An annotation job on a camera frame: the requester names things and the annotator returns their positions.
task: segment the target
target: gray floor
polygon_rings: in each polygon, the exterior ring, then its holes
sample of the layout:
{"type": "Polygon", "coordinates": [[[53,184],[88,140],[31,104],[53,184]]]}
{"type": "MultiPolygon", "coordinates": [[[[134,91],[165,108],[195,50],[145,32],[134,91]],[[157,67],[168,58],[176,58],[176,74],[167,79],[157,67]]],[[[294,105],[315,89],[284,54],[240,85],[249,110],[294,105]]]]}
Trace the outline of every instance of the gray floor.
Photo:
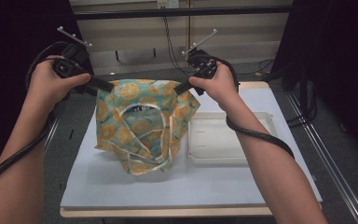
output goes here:
{"type": "MultiPolygon", "coordinates": [[[[237,73],[248,73],[258,69],[258,63],[235,65],[237,73]]],[[[122,75],[125,77],[153,77],[158,75],[167,79],[186,78],[174,69],[139,72],[122,75]]],[[[259,76],[241,76],[241,80],[260,80],[259,76]]],[[[281,81],[269,83],[275,97],[287,119],[296,116],[286,92],[281,88],[281,81]]],[[[338,168],[358,197],[358,145],[350,134],[342,132],[336,116],[318,99],[318,115],[312,122],[324,144],[334,158],[338,168]]],[[[275,223],[273,217],[219,217],[219,218],[175,218],[167,219],[123,219],[123,218],[63,218],[60,216],[60,202],[65,190],[65,183],[76,158],[78,148],[89,124],[95,101],[87,94],[72,94],[62,114],[57,131],[49,145],[45,157],[46,184],[43,223],[275,223]]],[[[356,223],[346,202],[326,171],[312,142],[304,129],[292,128],[292,134],[301,153],[315,178],[321,192],[322,209],[330,223],[356,223]]]]}

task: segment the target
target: white tabletop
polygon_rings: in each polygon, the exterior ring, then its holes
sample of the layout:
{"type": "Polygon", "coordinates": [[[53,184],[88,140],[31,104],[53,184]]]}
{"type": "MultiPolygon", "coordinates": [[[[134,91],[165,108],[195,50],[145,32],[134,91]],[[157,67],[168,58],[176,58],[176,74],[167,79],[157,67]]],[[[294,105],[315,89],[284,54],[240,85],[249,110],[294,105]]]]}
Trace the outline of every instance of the white tabletop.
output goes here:
{"type": "MultiPolygon", "coordinates": [[[[221,112],[206,93],[194,94],[200,101],[198,112],[221,112]]],[[[322,198],[311,178],[270,88],[242,88],[240,95],[254,112],[273,116],[280,138],[293,150],[319,202],[322,198]]],[[[250,169],[243,164],[195,164],[186,155],[188,137],[171,169],[145,175],[129,175],[113,153],[95,149],[96,122],[91,118],[78,151],[61,207],[66,209],[143,209],[225,206],[265,206],[250,169]]]]}

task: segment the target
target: cord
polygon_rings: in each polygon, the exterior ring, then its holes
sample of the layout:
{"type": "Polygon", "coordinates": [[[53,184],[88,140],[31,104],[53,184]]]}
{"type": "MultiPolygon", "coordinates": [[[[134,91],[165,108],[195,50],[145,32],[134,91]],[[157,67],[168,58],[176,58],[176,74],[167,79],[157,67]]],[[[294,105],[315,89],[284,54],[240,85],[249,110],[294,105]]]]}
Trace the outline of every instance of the cord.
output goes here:
{"type": "Polygon", "coordinates": [[[184,71],[179,66],[178,62],[176,61],[176,56],[175,56],[175,53],[173,52],[172,41],[171,41],[171,36],[170,36],[170,28],[168,27],[167,17],[163,17],[163,19],[164,19],[164,24],[165,24],[165,35],[167,36],[167,42],[168,42],[168,53],[170,55],[171,63],[172,63],[174,68],[176,68],[177,70],[182,72],[185,76],[190,77],[188,72],[184,71]]]}
{"type": "Polygon", "coordinates": [[[294,127],[298,127],[298,126],[301,126],[303,124],[307,124],[307,123],[310,123],[312,122],[315,118],[316,118],[316,115],[317,115],[317,112],[318,112],[318,106],[317,106],[317,103],[316,103],[316,89],[315,89],[315,86],[312,85],[312,96],[310,98],[310,108],[308,108],[308,110],[305,112],[304,115],[299,115],[293,119],[288,119],[286,122],[287,123],[291,123],[295,120],[298,120],[298,119],[304,119],[304,121],[302,122],[299,122],[297,124],[292,124],[292,125],[289,125],[289,128],[294,128],[294,127]]]}
{"type": "MultiPolygon", "coordinates": [[[[46,49],[44,49],[42,52],[40,52],[36,58],[34,59],[34,61],[32,62],[26,76],[25,76],[25,88],[26,90],[29,89],[29,85],[31,82],[31,75],[34,72],[36,66],[46,60],[51,60],[51,58],[47,58],[56,48],[60,48],[60,47],[64,47],[64,46],[68,46],[68,43],[66,42],[57,42],[54,43],[50,46],[48,46],[46,49]]],[[[23,147],[22,149],[20,149],[18,152],[16,152],[15,154],[11,155],[9,158],[7,158],[6,160],[4,160],[2,163],[0,163],[0,174],[2,174],[5,170],[7,170],[11,165],[13,165],[16,161],[18,161],[19,159],[21,159],[22,157],[24,157],[25,155],[28,154],[28,152],[30,152],[36,145],[38,145],[46,136],[48,136],[52,121],[54,120],[54,113],[50,112],[48,114],[48,119],[47,122],[45,124],[45,128],[42,131],[41,134],[39,134],[39,136],[36,137],[36,139],[34,139],[30,144],[28,144],[27,146],[23,147]]]]}
{"type": "Polygon", "coordinates": [[[257,71],[254,71],[254,72],[249,72],[249,73],[238,73],[238,75],[243,75],[243,76],[246,76],[246,75],[252,75],[254,73],[259,73],[259,72],[263,72],[264,69],[266,69],[271,63],[273,63],[275,61],[275,59],[267,59],[267,60],[263,60],[261,62],[258,63],[258,70],[257,71]],[[264,65],[263,67],[261,67],[261,63],[263,62],[267,62],[269,61],[269,63],[267,63],[266,65],[264,65]]]}
{"type": "Polygon", "coordinates": [[[290,149],[290,147],[287,146],[286,143],[284,143],[281,139],[279,139],[277,137],[274,137],[274,136],[266,134],[266,133],[260,133],[260,132],[256,132],[256,131],[252,131],[249,129],[244,129],[244,128],[238,127],[228,117],[226,117],[226,124],[230,129],[234,130],[237,133],[243,133],[248,136],[270,142],[278,147],[281,147],[283,150],[285,150],[287,153],[289,153],[289,155],[291,157],[293,157],[293,158],[295,157],[292,149],[290,149]]]}

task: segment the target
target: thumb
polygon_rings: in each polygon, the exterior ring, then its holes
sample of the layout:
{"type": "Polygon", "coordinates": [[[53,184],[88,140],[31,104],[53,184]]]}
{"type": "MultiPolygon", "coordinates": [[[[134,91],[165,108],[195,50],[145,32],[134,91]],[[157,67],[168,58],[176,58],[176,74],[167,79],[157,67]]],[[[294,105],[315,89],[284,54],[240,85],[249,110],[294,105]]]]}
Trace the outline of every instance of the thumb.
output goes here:
{"type": "Polygon", "coordinates": [[[80,85],[87,83],[88,81],[90,81],[90,79],[91,79],[91,75],[84,73],[84,74],[80,74],[78,76],[64,78],[62,81],[64,83],[63,85],[66,88],[68,88],[68,90],[71,90],[72,88],[74,88],[76,86],[80,86],[80,85]]]}
{"type": "Polygon", "coordinates": [[[205,85],[207,84],[208,80],[200,77],[190,77],[188,81],[190,82],[191,85],[195,87],[200,87],[202,89],[205,89],[205,85]]]}

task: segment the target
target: patterned cloth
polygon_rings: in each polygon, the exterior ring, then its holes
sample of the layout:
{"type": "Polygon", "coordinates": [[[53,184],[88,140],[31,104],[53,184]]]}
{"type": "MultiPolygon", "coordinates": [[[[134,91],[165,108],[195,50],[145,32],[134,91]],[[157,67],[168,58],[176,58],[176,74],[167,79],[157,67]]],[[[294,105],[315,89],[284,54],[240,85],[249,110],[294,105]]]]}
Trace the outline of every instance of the patterned cloth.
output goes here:
{"type": "Polygon", "coordinates": [[[112,92],[98,91],[97,146],[113,151],[130,174],[166,171],[180,149],[180,139],[200,106],[179,83],[168,80],[123,79],[112,92]]]}

